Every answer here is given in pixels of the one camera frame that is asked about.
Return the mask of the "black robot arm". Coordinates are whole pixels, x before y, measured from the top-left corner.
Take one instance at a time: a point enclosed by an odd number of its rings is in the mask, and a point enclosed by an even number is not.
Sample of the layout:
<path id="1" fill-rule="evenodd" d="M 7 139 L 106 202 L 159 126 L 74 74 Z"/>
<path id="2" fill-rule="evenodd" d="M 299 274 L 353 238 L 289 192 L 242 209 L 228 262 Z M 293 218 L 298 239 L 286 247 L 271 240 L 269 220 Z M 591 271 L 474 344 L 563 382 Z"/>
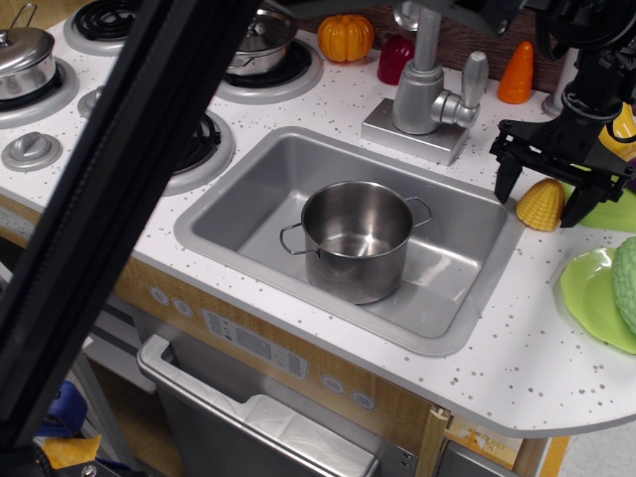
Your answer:
<path id="1" fill-rule="evenodd" d="M 1 449 L 26 452 L 216 92 L 253 1 L 156 1 L 130 38 L 1 300 Z M 487 386 L 473 397 L 442 382 L 448 362 L 401 351 L 342 318 L 306 318 L 284 298 L 273 323 L 413 393 L 511 436 L 578 434 L 635 418 L 635 362 L 611 359 L 603 407 L 554 407 L 581 372 L 548 355 L 530 361 L 536 395 L 512 404 Z"/>

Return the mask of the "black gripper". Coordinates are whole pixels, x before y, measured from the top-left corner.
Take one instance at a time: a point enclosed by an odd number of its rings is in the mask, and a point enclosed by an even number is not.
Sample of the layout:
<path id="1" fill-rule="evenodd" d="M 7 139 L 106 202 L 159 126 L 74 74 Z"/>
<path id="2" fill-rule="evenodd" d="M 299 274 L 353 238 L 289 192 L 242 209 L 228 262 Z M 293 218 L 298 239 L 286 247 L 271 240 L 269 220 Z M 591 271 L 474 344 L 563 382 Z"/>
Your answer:
<path id="1" fill-rule="evenodd" d="M 562 111 L 547 122 L 506 119 L 491 153 L 500 163 L 495 196 L 505 204 L 523 169 L 529 168 L 574 186 L 561 214 L 562 228 L 572 228 L 599 202 L 620 199 L 635 169 L 598 139 L 602 129 L 635 99 L 633 85 L 615 91 L 602 84 L 569 83 Z"/>

